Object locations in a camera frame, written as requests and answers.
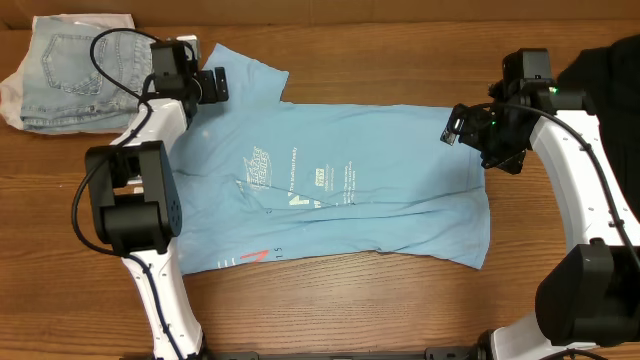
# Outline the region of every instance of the blue t-shirt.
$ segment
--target blue t-shirt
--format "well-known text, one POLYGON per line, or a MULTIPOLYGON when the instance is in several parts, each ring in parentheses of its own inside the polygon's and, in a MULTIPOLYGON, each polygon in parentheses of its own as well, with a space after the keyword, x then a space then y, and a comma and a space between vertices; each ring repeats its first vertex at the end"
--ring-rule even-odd
POLYGON ((184 273, 366 250, 482 266, 484 172, 439 141, 451 109, 285 103, 287 72, 221 45, 216 66, 229 102, 201 106, 170 154, 184 273))

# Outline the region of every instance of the shirt sleeve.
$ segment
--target shirt sleeve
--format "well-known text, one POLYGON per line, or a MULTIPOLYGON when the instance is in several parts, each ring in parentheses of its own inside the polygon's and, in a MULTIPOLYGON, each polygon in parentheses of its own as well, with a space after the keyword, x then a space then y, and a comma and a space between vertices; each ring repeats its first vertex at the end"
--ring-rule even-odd
POLYGON ((289 72, 269 67, 217 44, 204 65, 205 70, 224 67, 229 88, 225 110, 277 105, 289 72))

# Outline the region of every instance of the jeans pocket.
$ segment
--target jeans pocket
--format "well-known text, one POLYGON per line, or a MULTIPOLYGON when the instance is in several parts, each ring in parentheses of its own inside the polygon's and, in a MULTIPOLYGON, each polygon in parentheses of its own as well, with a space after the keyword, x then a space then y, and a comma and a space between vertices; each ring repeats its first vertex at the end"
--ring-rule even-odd
MULTIPOLYGON (((102 76, 89 57, 93 36, 55 34, 42 55, 42 68, 50 87, 68 93, 97 95, 102 88, 102 76)), ((103 65, 107 39, 95 47, 98 65, 103 65)))

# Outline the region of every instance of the jeans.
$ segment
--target jeans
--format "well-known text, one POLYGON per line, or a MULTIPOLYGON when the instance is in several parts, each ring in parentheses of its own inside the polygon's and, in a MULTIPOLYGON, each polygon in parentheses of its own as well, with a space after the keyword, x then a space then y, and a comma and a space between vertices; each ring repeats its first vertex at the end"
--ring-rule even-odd
MULTIPOLYGON (((49 18, 36 22, 23 80, 25 130, 57 133, 128 125, 137 99, 104 79, 89 57, 91 42, 102 31, 49 18)), ((140 93, 152 72, 150 42, 113 33, 98 41, 95 58, 107 74, 140 93)))

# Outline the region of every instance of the wooden table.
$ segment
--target wooden table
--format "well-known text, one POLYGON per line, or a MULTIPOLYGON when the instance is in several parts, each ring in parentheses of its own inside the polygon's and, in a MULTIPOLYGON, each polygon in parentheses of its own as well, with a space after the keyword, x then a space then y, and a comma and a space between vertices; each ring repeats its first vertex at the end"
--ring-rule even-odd
MULTIPOLYGON (((460 22, 330 27, 154 28, 195 33, 291 73, 297 103, 453 106, 485 102, 504 55, 546 47, 558 73, 583 48, 640 32, 636 21, 460 22)), ((0 78, 29 32, 0 32, 0 78)), ((113 136, 40 136, 0 126, 0 359, 117 359, 150 352, 149 325, 119 260, 73 235, 70 204, 90 146, 113 136)), ((187 276, 215 351, 420 351, 471 344, 533 309, 562 259, 554 196, 537 157, 520 176, 487 171, 492 244, 482 271, 430 257, 360 253, 187 276)), ((92 231, 87 199, 82 226, 92 231)), ((600 354, 637 359, 640 345, 600 354)))

